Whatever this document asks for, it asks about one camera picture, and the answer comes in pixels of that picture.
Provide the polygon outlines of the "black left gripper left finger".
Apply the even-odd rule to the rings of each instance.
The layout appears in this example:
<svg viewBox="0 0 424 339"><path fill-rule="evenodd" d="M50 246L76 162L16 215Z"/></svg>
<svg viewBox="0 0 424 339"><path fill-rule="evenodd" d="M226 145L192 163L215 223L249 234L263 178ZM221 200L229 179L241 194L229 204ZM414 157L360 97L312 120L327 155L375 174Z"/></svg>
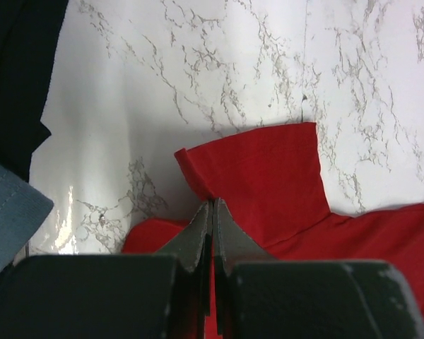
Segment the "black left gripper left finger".
<svg viewBox="0 0 424 339"><path fill-rule="evenodd" d="M0 282L0 338L202 338L212 203L139 255L48 255Z"/></svg>

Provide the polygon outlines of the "dark red t shirt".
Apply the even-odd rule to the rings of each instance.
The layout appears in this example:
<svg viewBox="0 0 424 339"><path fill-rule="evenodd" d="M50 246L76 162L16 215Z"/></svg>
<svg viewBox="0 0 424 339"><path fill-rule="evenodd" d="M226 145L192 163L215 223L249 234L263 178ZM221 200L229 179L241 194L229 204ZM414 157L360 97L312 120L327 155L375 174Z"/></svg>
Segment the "dark red t shirt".
<svg viewBox="0 0 424 339"><path fill-rule="evenodd" d="M424 317L424 203L358 217L331 212L313 123L254 129L175 155L199 198L225 200L281 259L376 258L406 276Z"/></svg>

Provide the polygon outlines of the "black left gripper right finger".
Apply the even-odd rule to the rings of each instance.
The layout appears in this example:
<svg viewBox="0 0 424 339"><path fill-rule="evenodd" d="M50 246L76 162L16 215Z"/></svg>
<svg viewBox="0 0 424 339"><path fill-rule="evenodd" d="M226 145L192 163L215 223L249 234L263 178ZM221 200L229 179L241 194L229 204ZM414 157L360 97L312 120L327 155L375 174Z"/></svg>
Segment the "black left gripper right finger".
<svg viewBox="0 0 424 339"><path fill-rule="evenodd" d="M213 204L216 328L224 338L424 338L405 277L386 261L282 261Z"/></svg>

